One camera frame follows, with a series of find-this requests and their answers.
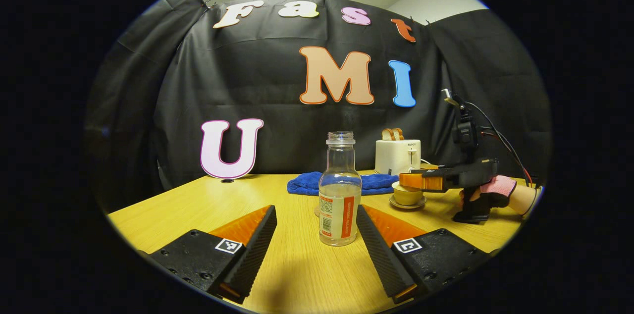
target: hand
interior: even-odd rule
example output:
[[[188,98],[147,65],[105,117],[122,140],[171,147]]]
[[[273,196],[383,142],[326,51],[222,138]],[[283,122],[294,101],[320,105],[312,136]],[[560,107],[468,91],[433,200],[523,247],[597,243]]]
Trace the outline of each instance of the hand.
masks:
[[[477,199],[480,199],[480,189],[475,190],[473,195],[471,195],[471,199],[469,199],[469,202],[477,201]],[[464,190],[460,190],[460,207],[462,208],[464,204],[465,204],[465,192]]]

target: red wire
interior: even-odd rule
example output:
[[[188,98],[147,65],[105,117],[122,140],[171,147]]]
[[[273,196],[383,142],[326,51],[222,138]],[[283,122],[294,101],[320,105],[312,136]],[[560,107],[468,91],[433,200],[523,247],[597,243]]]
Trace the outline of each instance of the red wire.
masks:
[[[493,136],[495,137],[498,141],[502,142],[502,140],[500,139],[500,137],[498,137],[497,134],[491,134],[491,133],[485,133],[483,131],[480,132],[480,134],[482,134],[483,136]],[[526,170],[526,168],[522,167],[522,170],[524,171],[524,174],[526,174],[526,176],[528,177],[528,183],[529,185],[532,185],[532,179],[530,178],[530,174],[528,174],[528,170]]]

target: wooden table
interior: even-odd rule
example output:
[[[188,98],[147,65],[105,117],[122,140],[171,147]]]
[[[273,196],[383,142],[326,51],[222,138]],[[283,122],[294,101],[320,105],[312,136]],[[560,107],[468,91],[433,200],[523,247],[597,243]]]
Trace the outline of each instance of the wooden table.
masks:
[[[383,291],[360,234],[344,247],[319,241],[319,218],[313,213],[318,198],[287,192],[288,181],[296,176],[249,174],[233,183],[205,176],[113,212],[109,218],[132,246],[152,253],[188,230],[211,231],[272,204],[278,225],[251,294],[240,307],[293,314],[377,313],[395,307]],[[395,208],[389,203],[391,194],[365,195],[362,204],[425,231],[446,228],[487,253],[504,246],[519,228],[521,218],[510,208],[493,208],[490,219],[481,224],[453,222],[452,215],[459,211],[458,193],[425,193],[426,204],[417,210]]]

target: black backdrop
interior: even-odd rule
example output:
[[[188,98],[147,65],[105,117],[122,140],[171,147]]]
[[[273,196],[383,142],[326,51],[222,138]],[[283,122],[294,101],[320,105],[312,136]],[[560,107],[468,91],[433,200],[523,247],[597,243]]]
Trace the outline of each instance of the black backdrop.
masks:
[[[24,71],[7,75],[9,109],[18,115],[7,127],[15,135],[7,198],[18,200],[7,211],[9,244],[15,240],[13,258],[4,256],[16,278],[10,312],[224,311],[136,255],[95,203],[84,172],[89,88],[112,41],[152,1],[6,4],[16,26],[8,40],[20,51],[9,64]],[[627,43],[617,44],[624,42],[618,16],[631,7],[624,0],[482,1],[526,44],[555,100],[547,196],[496,258],[409,312],[622,309],[630,258],[613,226],[629,212],[627,192],[617,191],[627,176],[615,165],[631,154],[625,128],[604,126],[627,119],[614,113],[627,98],[602,91],[629,60]]]
[[[233,125],[223,136],[220,155],[226,162],[239,156],[236,122],[264,121],[256,174],[324,170],[326,133],[336,130],[355,133],[356,167],[373,169],[374,143],[386,127],[421,140],[422,157],[432,163],[459,162],[450,135],[454,111],[443,101],[444,88],[484,109],[532,176],[543,181],[550,156],[548,97],[528,52],[492,11],[423,25],[349,0],[308,0],[317,4],[319,16],[284,18],[277,12],[293,0],[263,0],[236,25],[212,28],[228,5],[247,1],[254,0],[207,10],[203,0],[159,0],[105,57],[89,99],[86,134],[95,189],[108,212],[204,176],[200,125],[216,119]],[[346,23],[343,7],[364,9],[371,25]],[[399,35],[393,18],[412,27],[415,43]],[[352,105],[328,95],[323,104],[302,104],[304,46],[326,48],[339,66],[349,52],[370,55],[374,102]],[[414,107],[392,102],[391,60],[412,69]],[[493,138],[480,140],[476,157],[497,157],[501,174],[524,176]]]

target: cup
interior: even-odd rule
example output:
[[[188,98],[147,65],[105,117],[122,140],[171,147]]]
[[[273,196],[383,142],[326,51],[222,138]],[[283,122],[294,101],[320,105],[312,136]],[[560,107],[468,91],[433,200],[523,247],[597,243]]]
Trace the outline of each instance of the cup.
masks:
[[[421,189],[400,185],[398,181],[392,183],[394,200],[401,205],[414,205],[423,199]]]

